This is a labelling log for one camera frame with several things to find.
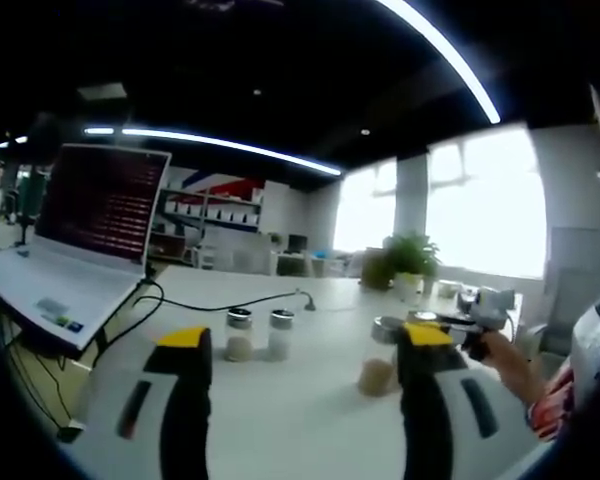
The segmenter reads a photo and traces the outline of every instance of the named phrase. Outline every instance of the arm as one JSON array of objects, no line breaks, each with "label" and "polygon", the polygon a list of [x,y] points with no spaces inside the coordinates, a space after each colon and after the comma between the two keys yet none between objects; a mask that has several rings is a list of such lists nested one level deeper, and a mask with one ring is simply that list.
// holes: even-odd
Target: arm
[{"label": "arm", "polygon": [[527,407],[542,398],[544,381],[515,345],[497,332],[483,334],[481,341],[489,348],[489,355],[483,363],[498,371],[502,383],[516,397]]}]

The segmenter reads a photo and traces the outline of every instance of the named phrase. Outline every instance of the laptop screen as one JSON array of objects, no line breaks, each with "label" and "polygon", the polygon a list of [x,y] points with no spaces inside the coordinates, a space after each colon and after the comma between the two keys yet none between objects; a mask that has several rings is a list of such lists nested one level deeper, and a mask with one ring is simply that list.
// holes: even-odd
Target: laptop screen
[{"label": "laptop screen", "polygon": [[141,263],[169,154],[65,145],[36,234]]}]

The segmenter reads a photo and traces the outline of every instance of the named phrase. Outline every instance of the black cable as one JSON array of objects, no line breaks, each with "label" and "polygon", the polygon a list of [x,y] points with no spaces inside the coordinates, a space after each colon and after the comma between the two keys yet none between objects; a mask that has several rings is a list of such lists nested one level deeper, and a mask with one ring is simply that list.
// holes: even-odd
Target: black cable
[{"label": "black cable", "polygon": [[27,393],[31,397],[31,400],[33,400],[33,403],[36,404],[36,407],[38,407],[38,409],[44,414],[44,416],[47,417],[49,420],[51,420],[51,422],[53,422],[53,424],[56,426],[56,428],[58,430],[60,430],[60,428],[61,428],[60,424],[56,421],[55,418],[53,418],[53,416],[51,415],[51,413],[47,411],[46,405],[43,408],[42,405],[40,405],[40,402],[38,402],[38,399],[36,398],[36,396],[31,392],[31,389],[29,389],[29,384],[24,379],[24,377],[22,375],[22,372],[20,371],[20,368],[18,367],[18,365],[16,364],[15,359],[13,358],[12,350],[15,350],[16,356],[18,357],[18,362],[20,362],[20,365],[22,366],[22,370],[25,372],[27,378],[29,379],[29,382],[31,382],[31,388],[33,388],[33,390],[36,392],[36,394],[38,396],[40,396],[40,393],[36,389],[35,385],[33,384],[33,381],[31,380],[31,377],[29,376],[29,372],[27,372],[27,369],[24,366],[24,362],[22,361],[22,358],[20,357],[20,352],[18,351],[18,347],[15,344],[16,337],[15,337],[15,333],[13,331],[13,325],[11,325],[11,320],[7,319],[6,321],[9,324],[9,330],[10,330],[10,333],[11,333],[11,342],[13,343],[13,346],[12,346],[11,349],[9,349],[8,345],[6,344],[6,341],[5,341],[5,349],[7,350],[7,355],[9,356],[9,359],[11,360],[11,363],[13,364],[13,368],[15,369],[16,373],[18,374],[18,377],[20,377],[20,380],[22,381],[22,385],[24,386],[25,390],[27,391]]},{"label": "black cable", "polygon": [[35,353],[33,355],[36,357],[36,360],[38,361],[38,363],[40,365],[42,365],[42,368],[44,368],[45,372],[47,372],[47,374],[51,377],[51,380],[53,380],[53,383],[56,384],[56,392],[58,393],[58,399],[60,400],[60,405],[62,405],[62,408],[64,409],[64,413],[66,413],[69,420],[71,420],[71,414],[69,413],[69,409],[67,408],[67,406],[64,403],[64,398],[62,398],[62,390],[60,389],[60,382],[55,377],[55,375],[53,373],[51,373],[51,370],[49,370],[49,367],[47,367],[44,364],[42,359]]},{"label": "black cable", "polygon": [[67,357],[58,357],[56,359],[56,363],[58,364],[58,368],[61,372],[64,372],[64,369],[67,366]]},{"label": "black cable", "polygon": [[307,297],[307,299],[309,301],[308,301],[307,305],[305,305],[305,310],[314,311],[316,309],[316,306],[315,306],[315,304],[313,302],[313,297],[309,293],[303,292],[303,291],[295,291],[295,292],[289,292],[289,293],[280,293],[278,295],[271,295],[269,297],[262,297],[262,298],[258,298],[256,300],[251,300],[251,301],[244,302],[244,303],[237,303],[235,305],[226,305],[224,307],[212,307],[212,308],[196,307],[194,305],[187,305],[185,303],[175,302],[173,300],[169,300],[169,299],[164,298],[164,295],[162,297],[156,297],[154,295],[143,295],[143,296],[139,297],[138,299],[136,299],[135,302],[133,302],[133,306],[135,307],[136,304],[140,300],[159,300],[161,303],[167,303],[169,305],[175,305],[177,307],[186,308],[188,310],[194,310],[196,312],[221,312],[223,310],[231,310],[232,308],[246,307],[248,305],[254,305],[256,303],[266,302],[268,300],[275,300],[277,298],[293,297],[295,295],[305,295]]},{"label": "black cable", "polygon": [[268,300],[275,300],[277,298],[293,297],[294,295],[305,295],[309,300],[307,302],[307,305],[305,305],[305,307],[304,307],[305,310],[313,311],[316,309],[316,306],[313,302],[313,297],[309,293],[300,291],[300,290],[296,290],[295,292],[289,292],[289,293],[281,293],[278,295],[271,295],[269,297],[258,298],[256,300],[251,300],[249,302],[238,303],[235,305],[226,305],[223,307],[214,307],[214,308],[196,307],[194,305],[187,305],[184,303],[175,302],[173,300],[168,300],[168,299],[164,298],[165,297],[164,289],[162,288],[162,286],[159,283],[155,282],[154,280],[146,280],[146,282],[158,287],[158,289],[160,290],[160,296],[156,297],[155,295],[143,295],[141,297],[138,297],[136,299],[136,301],[133,302],[133,306],[135,307],[140,300],[158,300],[158,303],[156,303],[156,305],[153,307],[153,309],[150,310],[149,313],[147,313],[143,318],[141,318],[136,323],[134,323],[131,327],[127,328],[126,330],[124,330],[123,332],[121,332],[117,336],[115,336],[101,352],[98,352],[98,355],[96,355],[96,358],[93,360],[92,368],[96,367],[96,364],[98,363],[98,360],[100,360],[100,357],[104,354],[104,352],[106,352],[111,347],[111,345],[113,345],[115,342],[117,342],[122,337],[127,335],[129,332],[135,330],[140,325],[142,325],[149,317],[151,317],[151,315],[153,315],[158,310],[158,308],[160,308],[162,306],[163,303],[175,305],[175,306],[181,307],[181,308],[187,308],[189,310],[194,310],[197,312],[220,312],[222,310],[230,310],[232,308],[246,307],[248,305],[253,305],[255,303],[266,302]]},{"label": "black cable", "polygon": [[106,347],[103,348],[101,351],[99,351],[98,354],[96,355],[96,358],[93,359],[93,364],[92,364],[91,368],[96,368],[98,360],[100,360],[100,357],[102,357],[102,355],[104,354],[104,352],[106,352],[109,348],[111,348],[111,345],[113,345],[114,343],[116,343],[118,340],[120,340],[122,337],[124,337],[125,335],[127,335],[129,332],[132,332],[133,330],[135,330],[136,328],[138,328],[140,325],[142,325],[149,317],[151,317],[151,315],[153,315],[154,313],[156,313],[156,311],[158,310],[158,308],[160,308],[162,306],[162,302],[164,301],[164,289],[162,288],[162,286],[160,284],[156,283],[153,280],[145,280],[145,281],[147,283],[150,283],[151,285],[155,285],[156,287],[158,287],[158,289],[160,289],[160,297],[154,297],[154,298],[158,299],[158,303],[156,303],[156,305],[153,307],[153,309],[150,310],[149,313],[147,313],[144,317],[142,317],[140,320],[138,320],[136,323],[134,323],[133,325],[131,325],[126,330],[123,330],[118,335],[116,335],[115,337],[113,337],[111,339],[111,341],[109,343],[107,343]]}]

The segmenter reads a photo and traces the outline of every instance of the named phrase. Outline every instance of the bright window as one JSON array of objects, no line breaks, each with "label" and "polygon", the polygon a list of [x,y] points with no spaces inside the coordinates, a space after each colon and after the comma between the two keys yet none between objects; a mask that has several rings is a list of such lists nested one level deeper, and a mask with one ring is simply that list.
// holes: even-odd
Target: bright window
[{"label": "bright window", "polygon": [[542,277],[544,190],[527,130],[490,130],[431,147],[427,235],[445,265]]},{"label": "bright window", "polygon": [[333,249],[345,252],[381,247],[393,233],[396,159],[348,174],[340,189]]}]

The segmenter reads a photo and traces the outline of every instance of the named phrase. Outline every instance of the red sleeve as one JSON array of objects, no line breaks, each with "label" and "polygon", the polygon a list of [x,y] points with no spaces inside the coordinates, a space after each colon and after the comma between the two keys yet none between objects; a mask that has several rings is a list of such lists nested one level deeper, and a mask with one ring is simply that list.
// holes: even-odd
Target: red sleeve
[{"label": "red sleeve", "polygon": [[552,440],[573,411],[573,369],[564,365],[529,409],[529,425],[541,440]]}]

